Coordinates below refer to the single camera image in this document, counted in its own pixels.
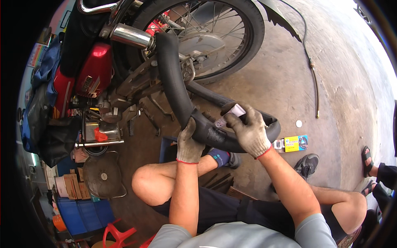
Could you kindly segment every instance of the black shoe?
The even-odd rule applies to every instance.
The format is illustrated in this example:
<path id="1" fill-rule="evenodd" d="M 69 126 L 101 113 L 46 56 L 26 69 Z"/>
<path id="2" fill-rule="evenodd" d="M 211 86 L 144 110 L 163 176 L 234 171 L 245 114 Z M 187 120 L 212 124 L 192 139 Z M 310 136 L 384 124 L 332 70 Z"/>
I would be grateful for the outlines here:
<path id="1" fill-rule="evenodd" d="M 306 181 L 317 169 L 319 157 L 317 154 L 308 154 L 295 165 L 295 171 Z"/>
<path id="2" fill-rule="evenodd" d="M 234 152 L 229 152 L 229 155 L 229 162 L 225 165 L 225 167 L 235 170 L 241 165 L 241 156 L 239 153 Z"/>

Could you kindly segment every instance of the kickstand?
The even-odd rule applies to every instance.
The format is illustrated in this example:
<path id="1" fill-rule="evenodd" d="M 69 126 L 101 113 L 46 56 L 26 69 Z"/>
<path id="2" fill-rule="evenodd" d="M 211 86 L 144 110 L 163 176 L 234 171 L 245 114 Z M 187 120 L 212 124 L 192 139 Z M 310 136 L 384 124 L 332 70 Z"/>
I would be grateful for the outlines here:
<path id="1" fill-rule="evenodd" d="M 174 121 L 172 113 L 166 112 L 155 99 L 153 99 L 152 95 L 148 95 L 149 100 L 163 113 L 164 116 L 169 115 L 171 116 L 171 120 Z"/>
<path id="2" fill-rule="evenodd" d="M 137 109 L 139 109 L 140 111 L 142 111 L 146 117 L 149 119 L 149 121 L 151 122 L 151 124 L 154 126 L 154 128 L 156 129 L 156 136 L 160 136 L 160 128 L 158 127 L 157 123 L 155 122 L 155 120 L 153 119 L 153 116 L 149 113 L 149 111 L 147 110 L 145 104 L 142 102 L 139 104 L 139 106 L 137 107 Z"/>

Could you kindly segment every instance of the work glove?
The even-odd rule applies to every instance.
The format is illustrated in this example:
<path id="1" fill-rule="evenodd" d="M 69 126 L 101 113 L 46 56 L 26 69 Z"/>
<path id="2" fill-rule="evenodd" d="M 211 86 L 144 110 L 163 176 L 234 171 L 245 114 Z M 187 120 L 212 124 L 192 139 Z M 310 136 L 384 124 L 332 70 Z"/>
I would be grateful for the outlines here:
<path id="1" fill-rule="evenodd" d="M 192 138 L 196 130 L 196 122 L 190 117 L 184 130 L 178 135 L 178 153 L 176 160 L 182 163 L 199 163 L 205 144 L 201 144 Z"/>
<path id="2" fill-rule="evenodd" d="M 246 112 L 245 121 L 238 118 L 233 113 L 227 113 L 236 103 L 238 103 Z M 254 159 L 258 159 L 272 146 L 265 130 L 265 122 L 262 115 L 244 102 L 230 102 L 222 107 L 221 115 L 224 115 L 228 127 L 236 133 L 240 146 L 250 154 Z"/>

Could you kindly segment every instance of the concrete floor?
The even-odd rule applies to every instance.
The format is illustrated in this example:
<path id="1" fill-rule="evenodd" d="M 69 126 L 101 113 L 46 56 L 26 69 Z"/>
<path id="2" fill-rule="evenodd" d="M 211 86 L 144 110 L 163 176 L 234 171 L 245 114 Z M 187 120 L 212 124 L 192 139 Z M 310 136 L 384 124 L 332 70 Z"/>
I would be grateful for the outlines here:
<path id="1" fill-rule="evenodd" d="M 284 17 L 303 37 L 299 15 L 283 3 L 274 1 Z M 368 145 L 375 164 L 395 165 L 392 139 L 394 96 L 391 85 L 396 77 L 385 52 L 367 24 L 345 1 L 289 0 L 308 23 L 307 48 L 316 64 L 320 89 L 320 118 L 316 119 L 313 78 L 303 46 L 289 32 L 265 18 L 265 39 L 255 58 L 243 69 L 207 87 L 234 100 L 244 100 L 257 109 L 276 116 L 281 123 L 280 137 L 308 135 L 309 148 L 281 156 L 291 165 L 304 155 L 320 157 L 315 174 L 308 182 L 344 190 L 361 191 L 361 150 Z M 157 101 L 166 111 L 170 107 L 164 94 Z M 216 119 L 220 109 L 200 98 L 193 103 L 208 110 Z M 177 136 L 180 126 L 163 117 L 147 101 L 147 106 L 162 128 L 162 135 Z M 295 122 L 301 120 L 301 128 Z M 134 239 L 143 242 L 156 233 L 167 218 L 141 202 L 130 187 L 134 171 L 147 163 L 158 162 L 161 137 L 143 115 L 135 122 L 135 136 L 125 135 L 125 144 L 116 147 L 124 198 L 111 200 L 121 230 L 135 227 Z M 237 170 L 217 169 L 213 173 L 232 173 L 234 187 L 261 200 L 274 200 L 268 189 L 270 178 L 258 161 L 242 154 Z"/>

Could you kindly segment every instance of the spoked wheel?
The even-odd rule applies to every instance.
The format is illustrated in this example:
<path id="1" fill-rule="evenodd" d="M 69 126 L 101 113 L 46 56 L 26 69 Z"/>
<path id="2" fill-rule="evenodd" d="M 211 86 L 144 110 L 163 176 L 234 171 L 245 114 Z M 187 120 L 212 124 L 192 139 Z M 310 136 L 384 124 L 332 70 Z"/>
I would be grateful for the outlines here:
<path id="1" fill-rule="evenodd" d="M 158 23 L 164 12 L 182 29 L 170 28 L 166 19 Z M 263 17 L 250 0 L 146 1 L 133 16 L 126 14 L 122 22 L 140 30 L 165 31 L 179 37 L 179 52 L 194 58 L 194 80 L 202 85 L 244 67 L 256 55 L 264 37 Z M 122 78 L 147 59 L 147 52 L 140 49 L 116 42 L 113 47 Z"/>

